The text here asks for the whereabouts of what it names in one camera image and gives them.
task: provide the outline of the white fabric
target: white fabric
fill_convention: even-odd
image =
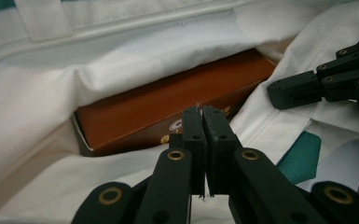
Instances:
[[[18,0],[19,9],[0,11],[0,59],[34,48],[32,40],[71,34],[37,46],[68,44],[74,38],[110,35],[231,9],[249,1],[252,0],[79,0],[61,4],[58,0]]]
[[[15,0],[33,40],[47,40],[72,33],[61,0]]]
[[[358,108],[351,103],[288,111],[269,104],[265,88],[272,80],[313,69],[359,39],[359,2],[336,5],[314,20],[322,8],[308,3],[257,1],[126,32],[107,23],[65,41],[4,39],[0,222],[68,223],[98,185],[120,181],[133,186],[152,173],[166,146],[104,158],[79,156],[70,123],[78,106],[241,50],[284,42],[302,29],[271,80],[256,89],[232,121],[234,132],[245,146],[263,150],[274,162],[312,119],[359,133]],[[7,22],[7,17],[1,19],[0,24]],[[226,204],[227,197],[205,203],[194,199],[192,223],[234,223]]]

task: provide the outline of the gold label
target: gold label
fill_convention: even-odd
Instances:
[[[230,109],[231,109],[231,106],[228,106],[223,110],[223,114],[225,114],[226,117],[228,117],[229,113],[231,112]]]
[[[166,144],[170,141],[170,136],[169,135],[164,135],[162,136],[161,140],[159,141],[161,144]]]

